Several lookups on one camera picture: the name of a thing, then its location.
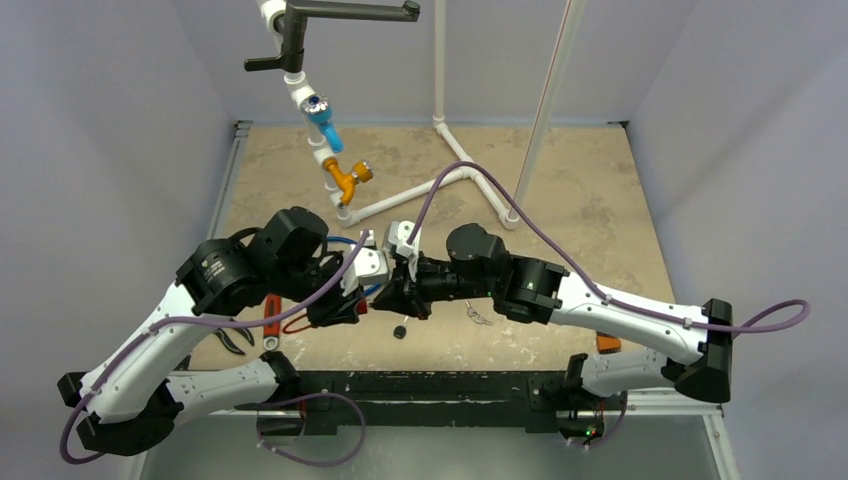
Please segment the blue cable lock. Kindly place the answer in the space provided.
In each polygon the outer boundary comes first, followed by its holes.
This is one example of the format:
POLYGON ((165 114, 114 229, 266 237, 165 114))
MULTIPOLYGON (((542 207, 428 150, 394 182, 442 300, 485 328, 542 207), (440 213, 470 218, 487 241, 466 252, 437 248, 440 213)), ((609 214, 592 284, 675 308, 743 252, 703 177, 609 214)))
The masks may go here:
MULTIPOLYGON (((336 243, 336 244, 346 244, 346 245, 355 245, 356 244, 355 240, 352 240, 352 239, 346 238, 346 237, 340 237, 340 236, 329 236, 327 238, 327 242, 328 243, 336 243)), ((382 287, 381 283, 374 283, 372 285, 369 285, 367 288, 364 289, 365 297, 368 298, 371 295, 375 294, 376 292, 378 292, 380 290, 381 287, 382 287)))

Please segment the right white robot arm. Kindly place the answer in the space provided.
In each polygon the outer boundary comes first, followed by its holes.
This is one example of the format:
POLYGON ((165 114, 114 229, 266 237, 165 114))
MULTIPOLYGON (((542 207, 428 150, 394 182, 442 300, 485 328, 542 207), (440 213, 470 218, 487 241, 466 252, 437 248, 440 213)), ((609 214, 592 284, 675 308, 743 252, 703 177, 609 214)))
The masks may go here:
POLYGON ((447 259, 433 259, 420 251, 413 227, 394 221, 387 228, 383 247, 395 266, 374 309, 426 319, 435 302, 488 298, 509 320, 576 326, 641 345, 639 351, 573 356, 561 392, 576 407, 663 386, 702 402, 730 400, 729 303, 679 305, 616 289, 599 295, 561 265, 511 254, 476 223, 455 228, 446 239, 447 259))

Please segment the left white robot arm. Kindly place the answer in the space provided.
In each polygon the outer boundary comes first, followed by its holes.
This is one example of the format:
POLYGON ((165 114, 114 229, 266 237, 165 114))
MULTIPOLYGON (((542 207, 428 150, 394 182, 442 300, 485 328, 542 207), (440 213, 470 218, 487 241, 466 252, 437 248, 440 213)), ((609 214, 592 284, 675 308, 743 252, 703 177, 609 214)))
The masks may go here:
POLYGON ((131 457, 161 443, 176 428, 211 413, 256 406, 284 409, 308 400, 297 370, 279 352, 230 369, 188 374, 177 365, 208 336, 237 327, 237 316, 276 295, 320 325, 358 318, 362 274, 372 235, 362 231, 346 251, 329 249, 326 223, 291 207, 266 225, 201 242, 147 319, 104 362, 69 372, 58 383, 72 410, 60 440, 61 457, 77 438, 86 461, 131 457))

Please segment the red cable padlock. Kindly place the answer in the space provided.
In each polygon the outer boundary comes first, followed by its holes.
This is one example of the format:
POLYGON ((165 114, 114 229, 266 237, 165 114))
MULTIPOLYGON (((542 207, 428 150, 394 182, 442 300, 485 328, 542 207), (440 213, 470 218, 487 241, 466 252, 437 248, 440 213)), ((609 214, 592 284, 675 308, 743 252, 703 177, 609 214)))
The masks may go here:
MULTIPOLYGON (((357 303, 354 311, 357 314, 366 314, 368 312, 368 307, 369 304, 366 300, 360 300, 357 303)), ((302 314, 295 316, 290 321, 282 325, 280 328, 280 333, 283 335, 294 335, 312 329, 316 329, 316 326, 314 326, 308 320, 308 314, 306 312, 303 312, 302 314)))

